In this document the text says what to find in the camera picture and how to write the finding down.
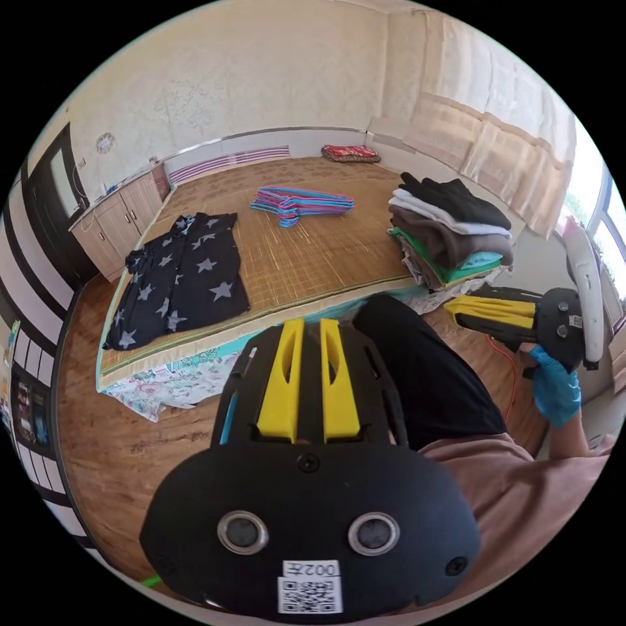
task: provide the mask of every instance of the cabinet door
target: cabinet door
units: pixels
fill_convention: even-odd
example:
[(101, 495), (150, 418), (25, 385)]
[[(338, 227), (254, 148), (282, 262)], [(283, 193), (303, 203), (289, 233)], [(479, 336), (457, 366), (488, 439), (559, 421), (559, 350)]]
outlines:
[(95, 215), (104, 235), (113, 244), (118, 255), (125, 259), (137, 245), (141, 233), (119, 193), (104, 200), (95, 209)]
[(152, 172), (129, 183), (119, 191), (128, 214), (143, 235), (148, 230), (162, 202)]
[(119, 262), (120, 255), (100, 228), (93, 213), (85, 215), (72, 228), (72, 235), (102, 274), (106, 275), (109, 268)]

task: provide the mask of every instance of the wall clock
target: wall clock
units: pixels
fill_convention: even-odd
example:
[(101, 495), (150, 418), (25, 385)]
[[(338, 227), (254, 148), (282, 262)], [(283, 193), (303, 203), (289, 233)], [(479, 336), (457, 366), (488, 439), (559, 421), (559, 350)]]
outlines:
[(105, 132), (104, 135), (100, 135), (96, 140), (96, 150), (98, 154), (105, 155), (115, 143), (115, 137), (110, 132)]

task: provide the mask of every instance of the wooden floor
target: wooden floor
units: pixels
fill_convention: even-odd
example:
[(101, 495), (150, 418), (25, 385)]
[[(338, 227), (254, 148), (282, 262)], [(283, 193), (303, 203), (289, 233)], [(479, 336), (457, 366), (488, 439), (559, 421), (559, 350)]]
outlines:
[[(87, 527), (109, 560), (141, 581), (154, 575), (138, 541), (151, 496), (172, 468), (206, 448), (218, 398), (193, 410), (168, 410), (154, 424), (96, 392), (96, 354), (114, 290), (102, 277), (94, 279), (70, 323), (59, 376), (59, 444)], [(507, 359), (483, 335), (455, 326), (443, 309), (425, 319), (475, 369), (504, 412), (513, 386)], [(529, 381), (518, 380), (508, 427), (531, 454), (538, 450), (544, 421), (533, 405)]]

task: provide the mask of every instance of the brown clothing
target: brown clothing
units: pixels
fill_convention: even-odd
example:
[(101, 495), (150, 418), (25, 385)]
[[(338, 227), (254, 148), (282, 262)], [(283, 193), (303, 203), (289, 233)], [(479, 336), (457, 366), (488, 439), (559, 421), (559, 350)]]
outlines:
[(476, 252), (501, 254), (502, 265), (513, 262), (513, 250), (504, 235), (459, 235), (445, 224), (394, 204), (389, 205), (389, 211), (394, 225), (424, 244), (430, 258), (444, 269), (460, 267)]
[(535, 461), (509, 435), (440, 440), (422, 448), (447, 467), (468, 500), (481, 551), (458, 589), (425, 608), (459, 600), (517, 572), (574, 515), (604, 469), (615, 439), (607, 435), (592, 456)]

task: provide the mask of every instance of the cabinet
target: cabinet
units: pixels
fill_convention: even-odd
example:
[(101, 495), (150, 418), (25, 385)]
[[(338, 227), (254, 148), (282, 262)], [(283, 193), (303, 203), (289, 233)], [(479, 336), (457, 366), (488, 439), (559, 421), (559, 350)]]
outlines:
[(104, 198), (73, 225), (71, 232), (102, 275), (113, 282), (128, 254), (160, 211), (164, 194), (158, 168)]

